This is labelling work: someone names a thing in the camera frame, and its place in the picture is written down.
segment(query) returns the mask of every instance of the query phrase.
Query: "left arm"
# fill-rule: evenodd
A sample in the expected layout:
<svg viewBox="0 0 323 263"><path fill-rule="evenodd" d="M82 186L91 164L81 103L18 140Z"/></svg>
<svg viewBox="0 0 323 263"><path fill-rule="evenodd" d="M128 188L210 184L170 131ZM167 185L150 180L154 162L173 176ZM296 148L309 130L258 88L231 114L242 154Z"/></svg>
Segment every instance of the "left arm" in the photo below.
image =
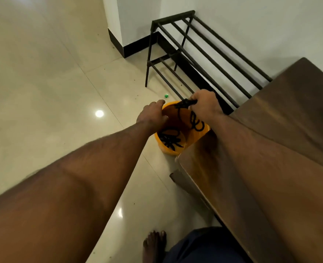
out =
<svg viewBox="0 0 323 263"><path fill-rule="evenodd" d="M137 123L57 160L0 195L0 262L85 262L129 181L165 101Z"/></svg>

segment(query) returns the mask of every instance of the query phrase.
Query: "brown wooden surface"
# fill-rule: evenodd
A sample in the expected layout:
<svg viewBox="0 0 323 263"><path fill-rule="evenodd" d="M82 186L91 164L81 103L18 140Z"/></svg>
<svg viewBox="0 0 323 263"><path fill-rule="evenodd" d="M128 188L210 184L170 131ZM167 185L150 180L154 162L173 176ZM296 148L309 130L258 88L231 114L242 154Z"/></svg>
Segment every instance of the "brown wooden surface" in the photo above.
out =
<svg viewBox="0 0 323 263"><path fill-rule="evenodd" d="M323 72L307 59L297 61L231 117L323 166ZM253 261L294 261L212 132L186 149L178 162Z"/></svg>

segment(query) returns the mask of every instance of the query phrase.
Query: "white wall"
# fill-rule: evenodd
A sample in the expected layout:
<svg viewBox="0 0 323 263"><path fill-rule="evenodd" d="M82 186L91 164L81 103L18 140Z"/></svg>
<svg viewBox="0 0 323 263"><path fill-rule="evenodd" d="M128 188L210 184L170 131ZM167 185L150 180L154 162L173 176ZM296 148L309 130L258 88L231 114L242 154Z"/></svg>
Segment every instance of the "white wall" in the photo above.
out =
<svg viewBox="0 0 323 263"><path fill-rule="evenodd" d="M118 0L123 46L150 35L152 20L159 18L160 3L161 0Z"/></svg>
<svg viewBox="0 0 323 263"><path fill-rule="evenodd" d="M108 28L122 46L150 35L161 0L103 0Z"/></svg>
<svg viewBox="0 0 323 263"><path fill-rule="evenodd" d="M115 38L123 43L121 36L121 27L119 19L118 1L117 0L103 0L105 16L107 18L108 28L113 33Z"/></svg>
<svg viewBox="0 0 323 263"><path fill-rule="evenodd" d="M307 57L323 71L323 0L161 0L159 17L188 10L195 10L200 19L269 76L275 77L301 57ZM183 22L179 22L179 26L186 29ZM173 26L166 28L181 42L182 37ZM223 47L206 30L202 32ZM192 30L190 36L210 55L216 55ZM185 48L239 104L246 101L247 98L196 48L189 42ZM222 57L215 57L215 60L226 66L249 92L256 92L241 74L226 65Z"/></svg>

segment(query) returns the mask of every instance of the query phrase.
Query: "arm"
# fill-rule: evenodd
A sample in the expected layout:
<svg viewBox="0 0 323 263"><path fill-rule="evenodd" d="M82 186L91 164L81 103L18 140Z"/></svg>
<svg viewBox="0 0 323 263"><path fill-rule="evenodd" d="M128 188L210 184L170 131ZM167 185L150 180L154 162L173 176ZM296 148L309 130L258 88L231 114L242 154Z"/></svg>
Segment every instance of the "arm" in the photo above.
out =
<svg viewBox="0 0 323 263"><path fill-rule="evenodd" d="M296 259L323 262L323 167L224 115L214 93L191 98Z"/></svg>
<svg viewBox="0 0 323 263"><path fill-rule="evenodd" d="M160 100L137 123L92 141L0 195L0 262L85 262L148 137L166 122Z"/></svg>

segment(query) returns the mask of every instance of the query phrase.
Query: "rope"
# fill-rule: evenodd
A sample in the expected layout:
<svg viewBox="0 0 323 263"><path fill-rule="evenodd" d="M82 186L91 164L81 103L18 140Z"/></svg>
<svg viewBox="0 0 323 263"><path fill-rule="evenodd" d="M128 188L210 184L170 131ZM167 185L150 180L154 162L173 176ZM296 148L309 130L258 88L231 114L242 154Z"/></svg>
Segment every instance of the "rope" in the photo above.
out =
<svg viewBox="0 0 323 263"><path fill-rule="evenodd" d="M180 115L181 109L188 109L190 105L194 105L196 103L197 103L197 100L183 99L182 101L174 104L173 106L175 107L175 109L177 109L178 119L182 121L181 115ZM197 132L201 132L204 130L205 124L201 120L196 121L196 119L197 119L196 114L193 111L191 111L191 115L190 115L191 130L194 129ZM202 127L200 129L196 127L199 123L202 123ZM165 134L164 132L166 132L167 130L175 130L177 131L177 135ZM179 135L180 135L180 130L177 129L176 127L167 127L158 133L158 137L160 141L162 141L167 148L171 148L173 151L175 151L174 145L180 148L183 148L183 146L179 144L179 142L181 141L181 139L178 138Z"/></svg>

